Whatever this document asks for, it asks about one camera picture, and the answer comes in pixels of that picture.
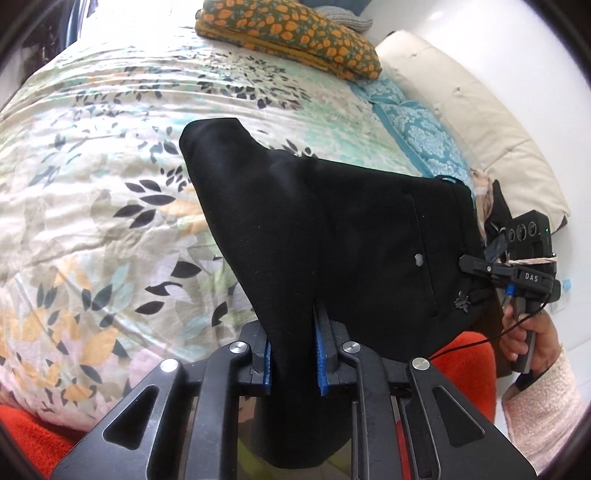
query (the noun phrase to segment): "pink sleeve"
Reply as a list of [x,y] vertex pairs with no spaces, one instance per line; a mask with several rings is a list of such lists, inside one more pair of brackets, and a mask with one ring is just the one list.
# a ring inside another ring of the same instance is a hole
[[538,473],[566,443],[587,407],[564,349],[556,363],[523,392],[511,385],[502,406],[511,442]]

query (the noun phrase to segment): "pocket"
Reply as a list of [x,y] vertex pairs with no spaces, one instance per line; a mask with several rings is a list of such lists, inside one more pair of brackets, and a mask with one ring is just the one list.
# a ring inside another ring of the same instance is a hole
[[417,268],[420,273],[421,283],[423,286],[423,293],[425,298],[425,307],[426,311],[429,316],[434,317],[437,316],[439,311],[437,308],[437,302],[435,298],[435,292],[433,290],[433,283],[431,282],[431,272],[429,270],[429,260],[425,250],[425,245],[423,242],[423,232],[421,231],[421,222],[418,218],[417,207],[414,203],[413,196],[409,193],[404,194],[406,197],[409,205],[411,206],[409,215],[409,223],[415,233],[415,250],[417,251],[418,255],[421,257],[417,260]]

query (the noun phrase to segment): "finger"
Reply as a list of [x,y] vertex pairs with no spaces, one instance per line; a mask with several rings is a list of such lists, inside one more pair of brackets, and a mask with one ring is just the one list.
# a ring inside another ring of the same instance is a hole
[[504,316],[502,318],[501,322],[502,322],[503,328],[505,330],[507,330],[508,328],[513,327],[513,325],[516,324],[516,321],[515,321],[515,319],[512,316],[511,317]]
[[504,317],[501,322],[503,324],[503,330],[507,330],[505,335],[509,335],[516,340],[525,340],[527,333],[521,326],[515,327],[517,323],[515,319]]
[[513,305],[511,303],[508,303],[507,306],[505,307],[505,311],[503,312],[503,318],[513,318]]
[[517,340],[518,342],[525,342],[525,339],[527,338],[527,332],[521,328],[521,326],[514,328],[513,330],[509,330],[505,335],[509,338],[513,338],[513,340]]
[[524,321],[520,326],[525,330],[533,330],[537,333],[546,333],[550,328],[551,320],[550,315],[545,311],[541,311],[537,315]]
[[527,353],[528,346],[525,342],[515,340],[513,338],[503,337],[502,343],[513,353],[518,355],[525,355]]
[[514,362],[515,360],[517,360],[517,354],[509,350],[509,348],[502,341],[499,344],[499,348],[501,349],[501,352],[503,352],[503,355],[505,355],[507,360],[509,360],[509,362]]

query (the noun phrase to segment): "black cable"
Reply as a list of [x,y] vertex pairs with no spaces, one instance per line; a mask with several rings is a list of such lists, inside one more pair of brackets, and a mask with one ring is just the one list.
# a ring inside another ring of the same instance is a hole
[[544,308],[546,307],[546,305],[548,305],[548,300],[550,299],[550,295],[548,295],[546,297],[545,302],[542,304],[542,306],[537,309],[534,313],[530,313],[527,317],[522,318],[521,320],[517,321],[516,324],[514,324],[513,326],[509,327],[507,330],[503,330],[501,333],[499,333],[498,335],[495,335],[494,337],[491,338],[487,338],[485,340],[479,340],[478,342],[472,342],[472,343],[468,343],[467,345],[460,345],[460,346],[455,346],[453,348],[449,348],[448,350],[444,350],[443,352],[439,352],[437,355],[433,355],[429,358],[430,361],[435,360],[436,358],[439,358],[442,355],[445,355],[449,352],[456,352],[458,350],[464,350],[464,348],[470,348],[471,346],[476,346],[476,345],[482,345],[483,343],[488,343],[488,342],[492,342],[493,340],[497,340],[499,338],[501,338],[503,335],[506,335],[507,333],[509,333],[511,330],[515,330],[519,325],[521,325],[524,321],[529,320],[530,318],[536,316],[539,314],[539,312],[541,312],[542,310],[544,310]]

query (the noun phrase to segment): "orange floral pillow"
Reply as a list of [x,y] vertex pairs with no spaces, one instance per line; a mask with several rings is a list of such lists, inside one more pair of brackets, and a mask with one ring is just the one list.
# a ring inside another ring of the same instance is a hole
[[345,79],[376,79],[382,71],[374,48],[358,33],[293,0],[205,0],[195,30]]

